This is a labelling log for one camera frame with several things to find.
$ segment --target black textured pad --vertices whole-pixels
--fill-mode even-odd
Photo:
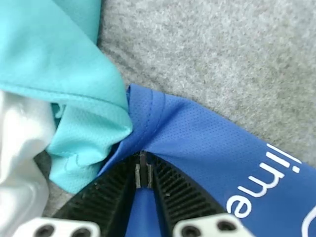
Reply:
[[[200,185],[170,163],[151,155],[154,191],[162,236],[172,236],[180,220],[223,213],[222,206]]]
[[[116,164],[70,199],[55,218],[92,221],[101,237],[125,235],[135,195],[135,157]]]

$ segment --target perforated fabric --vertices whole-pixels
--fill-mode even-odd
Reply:
[[[100,174],[137,151],[152,152],[197,181],[255,236],[316,236],[314,168],[188,99],[134,84],[128,97],[134,131]],[[133,208],[147,207],[135,200]],[[130,222],[142,219],[144,228],[126,236],[156,236],[145,226],[157,218],[139,215],[132,212]]]
[[[132,130],[121,76],[95,45],[100,4],[0,1],[0,89],[56,103],[50,179],[71,193]]]

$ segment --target crumpled cloth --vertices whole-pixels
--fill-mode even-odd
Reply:
[[[100,174],[138,151],[194,179],[256,237],[316,236],[316,170],[200,104],[136,84],[133,133]],[[160,237],[152,190],[137,190],[126,237]]]
[[[0,1],[0,89],[53,103],[50,179],[71,193],[132,131],[121,76],[95,45],[100,5]]]

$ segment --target white fabric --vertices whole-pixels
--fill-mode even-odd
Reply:
[[[49,103],[0,91],[0,237],[41,216],[48,187],[33,158],[54,132]]]

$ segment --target screw hole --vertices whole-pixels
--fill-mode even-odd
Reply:
[[[181,231],[182,237],[199,237],[201,231],[194,226],[185,226]]]
[[[236,230],[236,226],[228,221],[221,221],[217,224],[217,227],[221,230],[221,231],[234,231]]]
[[[76,230],[71,236],[72,237],[90,237],[91,232],[86,228],[80,228]]]
[[[36,231],[35,237],[50,237],[54,230],[52,225],[44,225]]]

